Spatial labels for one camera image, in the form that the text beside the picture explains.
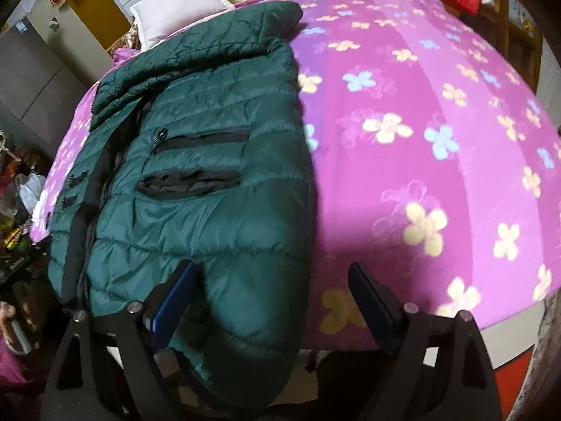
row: hand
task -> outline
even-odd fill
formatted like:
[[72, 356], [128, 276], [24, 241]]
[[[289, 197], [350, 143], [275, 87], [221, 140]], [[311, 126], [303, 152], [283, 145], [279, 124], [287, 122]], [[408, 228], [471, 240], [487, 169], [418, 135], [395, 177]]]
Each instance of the hand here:
[[12, 346], [17, 343], [16, 335], [13, 333], [10, 319], [16, 315], [16, 308], [9, 303], [0, 302], [0, 330], [4, 339]]

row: black zipper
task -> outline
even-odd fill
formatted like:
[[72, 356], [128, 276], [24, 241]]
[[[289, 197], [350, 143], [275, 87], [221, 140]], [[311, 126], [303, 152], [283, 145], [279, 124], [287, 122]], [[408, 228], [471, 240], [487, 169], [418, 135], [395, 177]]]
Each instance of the black zipper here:
[[249, 139], [250, 131], [248, 128], [229, 129], [220, 132], [185, 134], [166, 139], [167, 131], [161, 129], [158, 132], [156, 143], [154, 144], [154, 155], [166, 150], [188, 149], [190, 147], [200, 147], [204, 145], [221, 144], [229, 142], [246, 142]]

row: pink cloth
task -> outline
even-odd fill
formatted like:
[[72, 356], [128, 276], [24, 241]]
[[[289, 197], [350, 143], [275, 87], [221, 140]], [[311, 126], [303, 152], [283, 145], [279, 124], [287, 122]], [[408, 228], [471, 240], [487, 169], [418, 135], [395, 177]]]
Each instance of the pink cloth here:
[[[354, 260], [403, 301], [469, 309], [482, 328], [558, 289], [561, 143], [518, 73], [439, 0], [292, 1], [319, 192], [303, 346], [372, 348], [347, 287]], [[93, 96], [59, 149], [34, 239]]]

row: metal screw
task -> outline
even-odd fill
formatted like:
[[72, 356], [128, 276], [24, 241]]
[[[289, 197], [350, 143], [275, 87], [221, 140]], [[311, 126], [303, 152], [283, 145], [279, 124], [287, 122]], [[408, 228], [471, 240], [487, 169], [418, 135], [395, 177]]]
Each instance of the metal screw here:
[[86, 319], [86, 312], [84, 312], [83, 310], [78, 310], [73, 316], [72, 318], [74, 319], [75, 322], [79, 323], [83, 320]]
[[471, 321], [473, 319], [473, 315], [467, 310], [461, 310], [459, 313], [459, 317], [464, 321]]
[[138, 313], [142, 310], [142, 302], [133, 301], [127, 305], [127, 312]]
[[403, 310], [405, 310], [407, 313], [415, 314], [419, 313], [419, 306], [414, 302], [406, 302], [403, 305]]

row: yellow flower print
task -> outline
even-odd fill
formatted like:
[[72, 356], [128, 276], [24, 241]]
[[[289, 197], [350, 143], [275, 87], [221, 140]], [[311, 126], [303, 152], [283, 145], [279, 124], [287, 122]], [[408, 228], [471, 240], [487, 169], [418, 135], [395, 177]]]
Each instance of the yellow flower print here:
[[522, 185], [525, 189], [529, 189], [534, 193], [536, 198], [541, 196], [541, 179], [538, 173], [532, 172], [532, 168], [524, 166], [524, 177], [522, 178]]
[[322, 304], [331, 310], [322, 321], [320, 331], [337, 334], [348, 322], [360, 328], [366, 327], [363, 315], [358, 310], [352, 294], [342, 289], [327, 289], [322, 294]]
[[535, 302], [544, 300], [552, 285], [552, 272], [545, 267], [545, 264], [542, 264], [540, 269], [538, 269], [538, 278], [540, 283], [534, 288], [534, 295], [532, 297]]
[[358, 49], [360, 47], [360, 44], [355, 44], [352, 41], [341, 41], [341, 42], [332, 42], [331, 44], [328, 44], [327, 47], [330, 47], [331, 49], [335, 49], [337, 50], [337, 52], [345, 52], [346, 50], [349, 49]]
[[505, 255], [509, 261], [512, 261], [518, 255], [518, 247], [515, 240], [520, 237], [520, 226], [512, 225], [509, 227], [506, 223], [500, 223], [496, 232], [499, 239], [495, 241], [493, 247], [493, 255], [495, 258], [503, 258]]
[[411, 224], [403, 231], [403, 242], [418, 245], [425, 242], [425, 254], [436, 257], [442, 253], [444, 241], [438, 231], [448, 224], [443, 210], [433, 209], [428, 215], [418, 202], [410, 202], [405, 207], [405, 214]]
[[561, 160], [561, 145], [556, 142], [553, 144], [553, 147], [557, 151], [557, 158]]
[[464, 76], [469, 77], [472, 81], [479, 82], [478, 74], [474, 69], [465, 67], [464, 65], [456, 65], [456, 68], [458, 68]]
[[482, 42], [477, 41], [475, 38], [472, 39], [471, 42], [473, 42], [473, 45], [475, 47], [479, 47], [481, 50], [487, 50], [487, 46]]
[[516, 75], [512, 72], [512, 71], [507, 71], [506, 73], [504, 73], [514, 85], [518, 85], [520, 84], [520, 81], [518, 80], [518, 78], [516, 77]]
[[413, 52], [408, 49], [394, 50], [392, 54], [396, 57], [397, 61], [419, 60], [419, 57], [417, 57], [417, 55], [413, 55]]
[[363, 122], [363, 130], [368, 133], [376, 133], [376, 140], [380, 144], [389, 144], [396, 139], [396, 134], [401, 137], [409, 137], [413, 134], [411, 127], [403, 125], [402, 118], [394, 113], [385, 114], [382, 121], [367, 118]]
[[337, 20], [339, 18], [338, 15], [324, 15], [316, 19], [316, 22], [333, 22], [333, 20]]
[[445, 97], [447, 100], [454, 100], [454, 102], [458, 106], [466, 106], [467, 105], [467, 95], [461, 88], [455, 88], [453, 85], [449, 83], [445, 83], [442, 86], [442, 96]]
[[353, 22], [351, 28], [360, 28], [362, 30], [368, 30], [370, 24], [368, 22]]
[[481, 294], [475, 286], [466, 289], [464, 281], [456, 277], [446, 290], [452, 302], [437, 309], [437, 315], [454, 318], [460, 310], [473, 310], [481, 302]]
[[526, 108], [526, 118], [534, 123], [537, 128], [541, 128], [540, 118], [530, 108]]
[[473, 57], [474, 60], [479, 61], [480, 63], [489, 63], [486, 57], [484, 57], [479, 50], [468, 50], [469, 54]]
[[322, 78], [318, 75], [298, 75], [298, 84], [300, 85], [300, 88], [304, 93], [315, 93], [316, 91], [318, 91], [318, 85], [321, 83]]
[[511, 141], [515, 141], [517, 139], [523, 141], [526, 139], [526, 136], [524, 136], [524, 134], [516, 132], [514, 128], [514, 120], [509, 116], [503, 117], [502, 115], [498, 115], [496, 119], [503, 127], [507, 129], [506, 134]]
[[380, 27], [385, 27], [386, 25], [389, 25], [390, 27], [397, 27], [397, 24], [391, 19], [387, 19], [387, 20], [376, 19], [374, 20], [374, 23], [380, 25]]

